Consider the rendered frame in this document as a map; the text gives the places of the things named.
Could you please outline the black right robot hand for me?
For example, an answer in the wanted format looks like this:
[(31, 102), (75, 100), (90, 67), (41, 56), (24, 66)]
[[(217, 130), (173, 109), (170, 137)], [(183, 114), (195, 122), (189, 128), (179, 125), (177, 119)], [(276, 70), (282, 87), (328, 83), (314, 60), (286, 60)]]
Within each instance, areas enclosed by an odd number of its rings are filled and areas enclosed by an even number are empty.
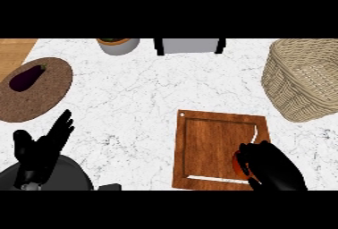
[(258, 144), (241, 144), (238, 163), (255, 191), (306, 191), (304, 176), (279, 148), (263, 140)]

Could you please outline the beige wicker basket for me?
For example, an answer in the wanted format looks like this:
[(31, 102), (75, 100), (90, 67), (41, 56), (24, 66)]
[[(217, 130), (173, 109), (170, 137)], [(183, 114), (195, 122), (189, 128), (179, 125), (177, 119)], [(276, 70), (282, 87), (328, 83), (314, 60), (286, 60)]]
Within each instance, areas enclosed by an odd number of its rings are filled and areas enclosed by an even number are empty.
[(338, 113), (338, 38), (280, 38), (261, 86), (282, 117), (303, 123)]

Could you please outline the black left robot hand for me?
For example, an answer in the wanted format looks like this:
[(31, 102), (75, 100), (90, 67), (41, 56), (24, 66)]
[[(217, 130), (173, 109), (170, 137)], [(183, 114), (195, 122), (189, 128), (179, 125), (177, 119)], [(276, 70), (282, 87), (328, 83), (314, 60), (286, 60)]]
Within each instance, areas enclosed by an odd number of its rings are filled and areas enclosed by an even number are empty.
[(52, 129), (38, 140), (31, 138), (25, 130), (13, 132), (15, 158), (19, 161), (19, 171), (15, 180), (15, 188), (31, 182), (41, 186), (46, 184), (55, 170), (62, 148), (66, 145), (74, 131), (71, 111), (66, 109), (58, 117)]

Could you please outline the brown round placemat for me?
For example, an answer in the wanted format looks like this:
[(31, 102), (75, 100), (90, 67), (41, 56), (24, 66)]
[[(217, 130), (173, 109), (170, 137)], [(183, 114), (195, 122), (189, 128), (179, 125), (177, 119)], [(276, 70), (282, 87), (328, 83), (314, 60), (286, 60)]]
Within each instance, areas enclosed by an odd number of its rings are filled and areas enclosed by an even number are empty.
[[(9, 87), (10, 80), (34, 66), (44, 65), (44, 72), (22, 92)], [(25, 63), (0, 82), (0, 121), (22, 123), (43, 115), (65, 97), (72, 83), (69, 63), (44, 57)]]

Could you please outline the brown wooden cutting board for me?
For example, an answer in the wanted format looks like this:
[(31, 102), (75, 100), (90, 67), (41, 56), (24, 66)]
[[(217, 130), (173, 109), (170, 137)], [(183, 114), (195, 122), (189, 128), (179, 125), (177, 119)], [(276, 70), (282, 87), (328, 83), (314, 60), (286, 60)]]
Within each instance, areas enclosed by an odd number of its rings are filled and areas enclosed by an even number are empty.
[(199, 191), (251, 191), (233, 154), (242, 143), (269, 139), (266, 117), (190, 110), (177, 113), (171, 187)]

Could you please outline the pale wooden board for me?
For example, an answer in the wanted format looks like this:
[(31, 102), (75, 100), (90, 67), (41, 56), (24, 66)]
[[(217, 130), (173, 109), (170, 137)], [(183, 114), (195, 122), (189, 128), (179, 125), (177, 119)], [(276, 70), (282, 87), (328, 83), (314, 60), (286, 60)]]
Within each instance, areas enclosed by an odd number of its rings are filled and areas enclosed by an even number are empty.
[(21, 67), (37, 38), (0, 38), (0, 81)]

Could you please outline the grey appliance with black legs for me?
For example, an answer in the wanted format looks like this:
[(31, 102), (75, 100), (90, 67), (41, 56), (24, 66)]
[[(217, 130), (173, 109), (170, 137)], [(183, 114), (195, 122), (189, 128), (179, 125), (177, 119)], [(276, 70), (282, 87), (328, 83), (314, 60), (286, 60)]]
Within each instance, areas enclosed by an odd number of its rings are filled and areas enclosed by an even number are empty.
[(221, 54), (226, 47), (224, 38), (155, 38), (158, 55), (179, 53)]

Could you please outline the dark grey round pan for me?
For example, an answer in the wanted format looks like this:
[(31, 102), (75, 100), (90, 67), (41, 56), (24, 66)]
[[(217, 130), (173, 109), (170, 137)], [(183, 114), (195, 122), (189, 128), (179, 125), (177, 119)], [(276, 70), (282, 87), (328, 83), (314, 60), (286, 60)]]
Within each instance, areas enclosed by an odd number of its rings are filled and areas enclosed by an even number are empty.
[[(0, 173), (0, 191), (10, 191), (19, 171), (19, 163), (13, 164)], [(56, 161), (56, 167), (43, 185), (43, 191), (92, 191), (94, 189), (89, 175), (81, 170), (77, 162), (66, 156), (61, 155)]]

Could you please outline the dark purple eggplant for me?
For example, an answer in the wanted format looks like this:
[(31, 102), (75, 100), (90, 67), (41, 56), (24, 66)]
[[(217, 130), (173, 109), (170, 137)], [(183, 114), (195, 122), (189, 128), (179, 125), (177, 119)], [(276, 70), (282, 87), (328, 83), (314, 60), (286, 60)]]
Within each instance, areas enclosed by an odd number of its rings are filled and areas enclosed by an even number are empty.
[(25, 91), (46, 71), (46, 64), (32, 66), (25, 72), (19, 73), (9, 82), (9, 87), (16, 91)]

